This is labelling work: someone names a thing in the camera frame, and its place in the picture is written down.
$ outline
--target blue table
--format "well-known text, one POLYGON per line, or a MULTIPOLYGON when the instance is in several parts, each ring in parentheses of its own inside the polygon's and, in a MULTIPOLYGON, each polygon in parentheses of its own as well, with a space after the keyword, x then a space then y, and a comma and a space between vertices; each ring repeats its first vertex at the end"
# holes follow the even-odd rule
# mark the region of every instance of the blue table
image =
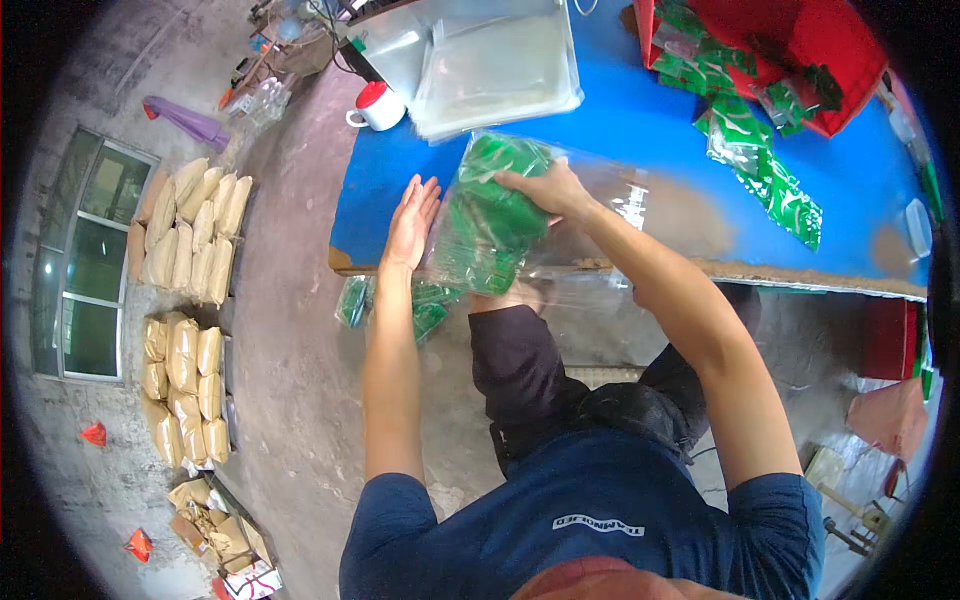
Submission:
MULTIPOLYGON (((691 126, 702 99, 657 83, 641 63, 639 42, 618 20, 621 9, 600 2, 586 18, 571 11, 586 95, 579 108, 495 129, 658 171, 703 192, 734 236, 722 255, 698 261, 714 278, 925 297, 928 258, 908 276, 885 273, 874 259, 878 232, 893 228, 909 239, 903 209, 913 198, 925 203, 909 154, 876 97, 830 140, 810 131, 775 134, 774 151, 824 210, 820 249, 811 252, 767 218, 730 167, 705 155, 706 140, 691 126)), ((754 111, 766 119, 762 108, 754 111)), ((421 173, 446 184, 466 143, 461 135, 431 147, 406 118, 386 132, 361 130, 330 234, 330 266, 345 274, 372 268, 406 182, 421 173)))

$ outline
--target black pants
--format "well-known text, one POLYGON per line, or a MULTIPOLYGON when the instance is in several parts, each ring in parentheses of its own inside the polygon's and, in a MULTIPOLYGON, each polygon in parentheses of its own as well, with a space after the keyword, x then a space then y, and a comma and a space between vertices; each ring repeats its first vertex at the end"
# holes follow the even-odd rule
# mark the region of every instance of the black pants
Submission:
MULTIPOLYGON (((718 287, 753 335, 759 324, 756 288, 718 287)), ((521 305, 469 316, 473 383, 487 399, 497 463, 511 462, 572 429, 600 424, 651 433, 684 455, 709 428, 697 374, 672 344, 637 383, 610 384, 591 392, 566 376, 546 322, 521 305)))

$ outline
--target white mug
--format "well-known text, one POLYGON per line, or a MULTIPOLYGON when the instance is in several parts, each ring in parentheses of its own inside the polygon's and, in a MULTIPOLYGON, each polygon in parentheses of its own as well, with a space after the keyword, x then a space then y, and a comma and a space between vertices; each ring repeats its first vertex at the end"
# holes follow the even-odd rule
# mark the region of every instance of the white mug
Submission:
POLYGON ((382 132, 399 123, 406 111, 407 107, 387 84, 370 82, 357 96, 356 108, 347 111, 347 124, 351 127, 370 126, 375 132, 382 132), (356 114, 363 118, 363 122, 353 120, 356 114))

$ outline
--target concrete wall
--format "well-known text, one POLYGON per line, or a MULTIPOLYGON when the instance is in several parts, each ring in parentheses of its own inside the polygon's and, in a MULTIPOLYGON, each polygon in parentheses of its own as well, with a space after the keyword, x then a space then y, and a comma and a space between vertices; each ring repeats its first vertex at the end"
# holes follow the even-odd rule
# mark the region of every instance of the concrete wall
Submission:
MULTIPOLYGON (((30 301, 36 240, 44 206, 67 143, 78 126, 117 139, 179 167, 209 147, 171 123, 150 121, 141 101, 160 95, 214 114, 232 68, 246 56, 249 6, 237 0, 120 0, 104 8, 75 48, 49 97, 39 125, 17 215, 12 289, 4 306, 12 331, 17 417, 28 438, 32 467, 61 528, 95 578, 117 598, 211 596, 209 567, 167 526, 173 515, 164 495, 176 474, 158 459, 139 409, 143 316, 180 301, 153 288, 127 287, 122 342, 123 385, 87 384, 35 376, 30 351, 30 301), (101 420, 108 445, 78 433, 101 420), (154 554, 141 564, 123 551, 142 527, 154 554)), ((230 166, 231 143, 214 164, 230 166)))

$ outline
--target person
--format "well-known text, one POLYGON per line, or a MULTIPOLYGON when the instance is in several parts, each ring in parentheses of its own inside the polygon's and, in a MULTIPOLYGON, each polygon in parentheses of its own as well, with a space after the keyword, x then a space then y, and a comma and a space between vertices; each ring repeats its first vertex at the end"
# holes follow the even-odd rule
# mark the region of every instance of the person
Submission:
POLYGON ((537 314, 542 298, 518 286, 475 298, 473 378, 506 482, 438 524, 424 486, 410 315, 440 188, 414 176, 377 273, 362 391, 368 481, 340 564, 341 597, 812 598, 822 500, 804 480, 748 331, 753 288, 725 296, 591 198, 562 159, 539 178, 495 180, 582 228, 670 345, 638 383, 591 392, 565 376, 537 314), (684 463, 708 426, 728 514, 705 503, 684 463))

